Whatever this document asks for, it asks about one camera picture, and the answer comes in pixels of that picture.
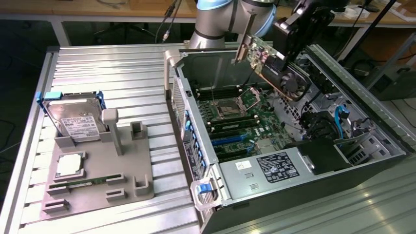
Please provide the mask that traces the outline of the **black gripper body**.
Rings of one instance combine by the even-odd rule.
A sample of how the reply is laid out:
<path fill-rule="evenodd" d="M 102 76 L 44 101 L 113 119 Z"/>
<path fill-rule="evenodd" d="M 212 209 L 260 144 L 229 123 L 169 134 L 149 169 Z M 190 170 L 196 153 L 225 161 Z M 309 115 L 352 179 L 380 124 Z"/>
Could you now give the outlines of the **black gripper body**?
<path fill-rule="evenodd" d="M 298 0 L 292 10 L 292 14 L 304 14 L 308 10 L 312 10 L 317 7 L 334 7 L 334 0 Z"/>

